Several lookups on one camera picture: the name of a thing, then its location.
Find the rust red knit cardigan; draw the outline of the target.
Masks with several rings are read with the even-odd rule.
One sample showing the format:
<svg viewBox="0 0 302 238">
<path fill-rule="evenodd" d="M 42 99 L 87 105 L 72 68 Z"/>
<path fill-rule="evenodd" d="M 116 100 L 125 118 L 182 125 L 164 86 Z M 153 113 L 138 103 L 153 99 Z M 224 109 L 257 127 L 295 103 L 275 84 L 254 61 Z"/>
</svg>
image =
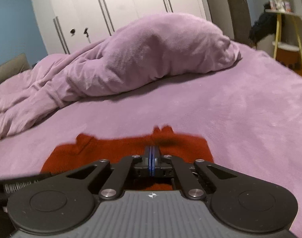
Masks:
<svg viewBox="0 0 302 238">
<path fill-rule="evenodd" d="M 150 146 L 158 147 L 163 154 L 180 157 L 186 163 L 200 158 L 214 162 L 206 139 L 175 133 L 170 126 L 163 126 L 154 127 L 148 135 L 122 139 L 98 139 L 81 133 L 75 143 L 57 146 L 45 161 L 41 173 L 61 174 L 101 159 L 115 164 L 125 156 L 143 156 L 145 148 Z"/>
</svg>

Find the black clothing pile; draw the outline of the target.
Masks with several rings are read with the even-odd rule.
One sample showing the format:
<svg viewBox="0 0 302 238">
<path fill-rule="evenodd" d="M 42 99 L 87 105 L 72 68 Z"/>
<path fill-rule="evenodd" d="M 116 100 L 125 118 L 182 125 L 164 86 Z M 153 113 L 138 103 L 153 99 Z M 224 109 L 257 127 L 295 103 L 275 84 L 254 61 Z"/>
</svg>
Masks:
<svg viewBox="0 0 302 238">
<path fill-rule="evenodd" d="M 276 14 L 266 12 L 266 10 L 273 9 L 273 1 L 269 0 L 264 4 L 264 11 L 255 21 L 253 26 L 249 31 L 249 40 L 251 40 L 252 45 L 257 47 L 258 43 L 267 37 L 268 35 L 273 35 L 276 33 Z"/>
</svg>

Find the purple crumpled duvet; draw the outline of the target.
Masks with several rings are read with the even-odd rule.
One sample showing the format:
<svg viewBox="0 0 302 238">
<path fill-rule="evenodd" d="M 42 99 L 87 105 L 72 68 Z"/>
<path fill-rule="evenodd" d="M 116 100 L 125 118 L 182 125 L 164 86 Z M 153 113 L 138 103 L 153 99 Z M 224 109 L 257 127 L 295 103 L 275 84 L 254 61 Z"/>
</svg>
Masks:
<svg viewBox="0 0 302 238">
<path fill-rule="evenodd" d="M 0 140 L 85 97 L 116 95 L 165 76 L 232 67 L 239 45 L 187 13 L 145 16 L 72 54 L 51 54 L 0 84 Z"/>
</svg>

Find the purple bed sheet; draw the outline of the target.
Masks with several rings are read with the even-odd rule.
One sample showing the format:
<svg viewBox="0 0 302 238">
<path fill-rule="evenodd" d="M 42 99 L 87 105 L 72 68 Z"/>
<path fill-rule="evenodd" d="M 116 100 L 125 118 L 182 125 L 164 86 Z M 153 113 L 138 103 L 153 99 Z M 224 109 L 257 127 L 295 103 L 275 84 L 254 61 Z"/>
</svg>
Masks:
<svg viewBox="0 0 302 238">
<path fill-rule="evenodd" d="M 302 77 L 265 52 L 207 75 L 162 79 L 121 95 L 89 98 L 0 141 L 0 178 L 34 174 L 54 148 L 80 133 L 121 138 L 170 125 L 206 138 L 216 164 L 277 183 L 299 205 L 291 230 L 302 237 Z"/>
</svg>

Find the grey headboard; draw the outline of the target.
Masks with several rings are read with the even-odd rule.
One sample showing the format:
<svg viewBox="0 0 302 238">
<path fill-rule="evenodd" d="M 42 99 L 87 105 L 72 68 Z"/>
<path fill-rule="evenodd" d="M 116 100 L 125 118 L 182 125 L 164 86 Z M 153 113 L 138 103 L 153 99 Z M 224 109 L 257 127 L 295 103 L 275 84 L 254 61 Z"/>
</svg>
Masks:
<svg viewBox="0 0 302 238">
<path fill-rule="evenodd" d="M 17 57 L 0 65 L 0 84 L 10 77 L 29 69 L 30 65 L 25 53 L 19 54 Z"/>
</svg>

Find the white wardrobe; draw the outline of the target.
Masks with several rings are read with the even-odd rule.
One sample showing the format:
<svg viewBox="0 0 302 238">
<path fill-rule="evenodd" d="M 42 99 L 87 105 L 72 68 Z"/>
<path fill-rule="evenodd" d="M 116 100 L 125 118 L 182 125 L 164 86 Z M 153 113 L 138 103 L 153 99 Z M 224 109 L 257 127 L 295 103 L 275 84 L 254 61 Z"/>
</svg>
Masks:
<svg viewBox="0 0 302 238">
<path fill-rule="evenodd" d="M 149 14 L 190 13 L 211 20 L 207 0 L 31 0 L 48 54 L 70 54 Z"/>
</svg>

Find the yellow legged side table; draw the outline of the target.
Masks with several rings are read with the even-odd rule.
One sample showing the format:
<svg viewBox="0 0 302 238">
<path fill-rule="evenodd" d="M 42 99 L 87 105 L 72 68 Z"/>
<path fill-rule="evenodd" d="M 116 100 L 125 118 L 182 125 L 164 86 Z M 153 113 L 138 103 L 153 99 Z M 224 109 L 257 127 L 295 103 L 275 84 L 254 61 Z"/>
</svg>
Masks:
<svg viewBox="0 0 302 238">
<path fill-rule="evenodd" d="M 302 34 L 298 23 L 301 16 L 291 11 L 266 10 L 276 16 L 273 58 L 302 74 Z"/>
</svg>

